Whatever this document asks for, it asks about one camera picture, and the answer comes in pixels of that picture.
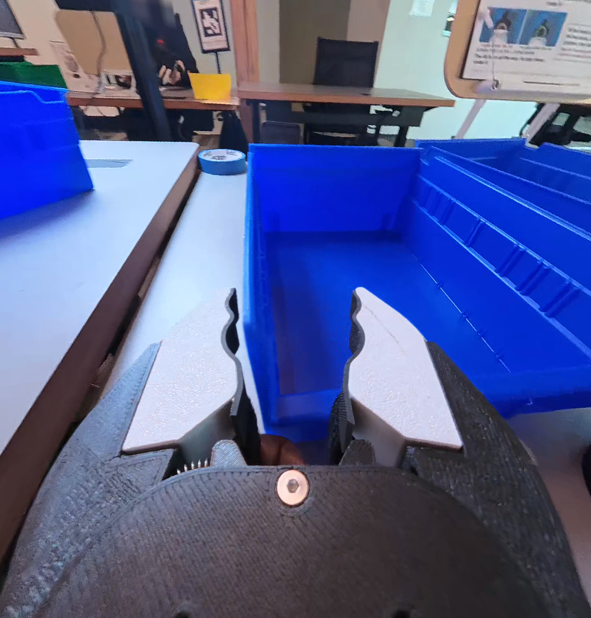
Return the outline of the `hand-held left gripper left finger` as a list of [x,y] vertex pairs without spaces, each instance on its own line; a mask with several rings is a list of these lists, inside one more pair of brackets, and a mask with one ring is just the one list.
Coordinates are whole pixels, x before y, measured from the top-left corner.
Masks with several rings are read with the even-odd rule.
[[182,455],[210,455],[223,439],[247,450],[237,305],[236,289],[216,290],[161,340],[123,453],[179,448]]

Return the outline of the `blue plastic bin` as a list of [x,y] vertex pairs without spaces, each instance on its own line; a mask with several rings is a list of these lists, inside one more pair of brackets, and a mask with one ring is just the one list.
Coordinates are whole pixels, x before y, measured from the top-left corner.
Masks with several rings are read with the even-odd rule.
[[322,440],[364,287],[502,416],[591,407],[591,202],[424,149],[253,144],[243,326],[268,433]]
[[523,138],[417,140],[427,163],[443,158],[591,234],[591,154]]
[[67,90],[0,81],[0,220],[93,188]]

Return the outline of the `person's left hand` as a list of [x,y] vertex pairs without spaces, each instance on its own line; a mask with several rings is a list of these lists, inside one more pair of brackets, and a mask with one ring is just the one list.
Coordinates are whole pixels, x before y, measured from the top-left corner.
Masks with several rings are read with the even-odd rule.
[[305,463],[299,448],[287,438],[269,434],[260,436],[260,465],[293,467]]

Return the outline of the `blue tape roll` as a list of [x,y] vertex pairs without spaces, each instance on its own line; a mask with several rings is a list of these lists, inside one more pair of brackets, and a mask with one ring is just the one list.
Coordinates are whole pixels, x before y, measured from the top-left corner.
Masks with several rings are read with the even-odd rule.
[[200,151],[199,165],[202,172],[211,175],[239,175],[246,172],[246,154],[232,149]]

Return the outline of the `grey power adapter box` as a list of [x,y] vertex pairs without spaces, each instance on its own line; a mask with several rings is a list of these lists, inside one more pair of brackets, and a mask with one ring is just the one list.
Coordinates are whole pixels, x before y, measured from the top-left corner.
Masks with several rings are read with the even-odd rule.
[[261,143],[290,144],[301,143],[301,127],[298,123],[267,120],[261,124]]

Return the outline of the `long wooden table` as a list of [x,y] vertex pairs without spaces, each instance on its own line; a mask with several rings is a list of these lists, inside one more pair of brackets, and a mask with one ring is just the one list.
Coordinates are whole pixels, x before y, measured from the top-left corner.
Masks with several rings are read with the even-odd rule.
[[[37,57],[39,52],[35,48],[6,48],[0,47],[0,57],[25,58]],[[237,111],[238,97],[229,97],[218,101],[198,99],[191,89],[166,89],[160,92],[166,109],[170,110],[209,110],[209,111]],[[110,90],[104,93],[91,94],[69,90],[68,103],[76,107],[113,107],[127,109],[142,109],[143,104],[137,93],[122,90]]]

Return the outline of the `yellow plastic bin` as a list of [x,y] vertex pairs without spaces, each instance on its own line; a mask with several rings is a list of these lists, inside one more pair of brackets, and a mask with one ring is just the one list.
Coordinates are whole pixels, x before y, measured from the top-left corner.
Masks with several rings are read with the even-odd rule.
[[193,96],[199,101],[227,103],[232,98],[232,78],[229,73],[188,72]]

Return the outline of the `wood edged table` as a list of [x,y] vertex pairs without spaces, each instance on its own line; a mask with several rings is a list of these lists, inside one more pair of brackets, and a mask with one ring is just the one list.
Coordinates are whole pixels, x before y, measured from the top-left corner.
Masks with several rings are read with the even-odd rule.
[[425,112],[453,108],[454,99],[406,89],[333,87],[309,84],[242,83],[237,87],[240,111],[252,112],[253,142],[261,140],[260,107],[271,122],[341,128],[398,128],[395,147],[404,147],[408,130],[420,127]]

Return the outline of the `black office chair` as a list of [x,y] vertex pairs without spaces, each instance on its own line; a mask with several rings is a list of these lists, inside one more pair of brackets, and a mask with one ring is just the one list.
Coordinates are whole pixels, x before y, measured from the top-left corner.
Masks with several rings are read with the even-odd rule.
[[576,124],[582,118],[591,117],[591,106],[580,104],[561,104],[535,136],[526,138],[526,141],[536,147],[543,143],[567,146],[570,143],[590,143],[591,134],[580,132]]
[[[371,89],[379,42],[353,42],[319,37],[312,84],[323,87]],[[305,125],[304,143],[363,145],[367,126]]]

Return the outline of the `wooden instruction board stand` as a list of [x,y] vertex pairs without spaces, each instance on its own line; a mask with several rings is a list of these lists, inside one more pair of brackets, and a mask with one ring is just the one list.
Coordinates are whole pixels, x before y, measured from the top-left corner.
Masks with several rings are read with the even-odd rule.
[[474,102],[455,138],[495,100],[542,104],[531,140],[563,104],[591,108],[591,1],[458,1],[444,79]]

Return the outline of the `green plastic bin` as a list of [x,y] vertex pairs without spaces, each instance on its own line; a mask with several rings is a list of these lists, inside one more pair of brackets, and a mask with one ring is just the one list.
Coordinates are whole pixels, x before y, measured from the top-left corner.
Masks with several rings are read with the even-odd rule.
[[28,61],[0,61],[0,81],[67,89],[58,65],[35,65]]

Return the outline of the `cardboard sheet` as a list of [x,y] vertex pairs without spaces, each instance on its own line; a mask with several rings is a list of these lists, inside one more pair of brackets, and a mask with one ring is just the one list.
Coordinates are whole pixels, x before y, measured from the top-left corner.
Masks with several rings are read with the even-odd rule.
[[100,76],[131,71],[113,12],[59,10],[55,20],[85,73]]

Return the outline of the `black and white marker sign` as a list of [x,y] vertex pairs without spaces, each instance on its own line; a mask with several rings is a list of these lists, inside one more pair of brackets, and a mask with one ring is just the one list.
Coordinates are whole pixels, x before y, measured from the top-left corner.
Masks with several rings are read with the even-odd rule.
[[230,51],[229,34],[222,1],[191,1],[203,54],[213,54],[217,73],[222,74],[220,54]]

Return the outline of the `grey tablet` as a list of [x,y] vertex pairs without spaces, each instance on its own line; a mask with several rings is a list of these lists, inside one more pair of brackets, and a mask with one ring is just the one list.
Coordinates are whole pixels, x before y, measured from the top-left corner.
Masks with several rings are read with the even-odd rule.
[[13,40],[26,39],[8,1],[0,1],[0,37]]

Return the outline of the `wooden post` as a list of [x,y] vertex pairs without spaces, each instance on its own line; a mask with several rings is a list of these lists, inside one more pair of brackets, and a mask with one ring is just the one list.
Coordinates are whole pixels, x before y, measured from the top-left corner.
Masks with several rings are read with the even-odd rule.
[[255,143],[260,139],[260,106],[255,99],[248,99],[244,91],[260,82],[256,1],[229,3],[240,120],[249,143]]

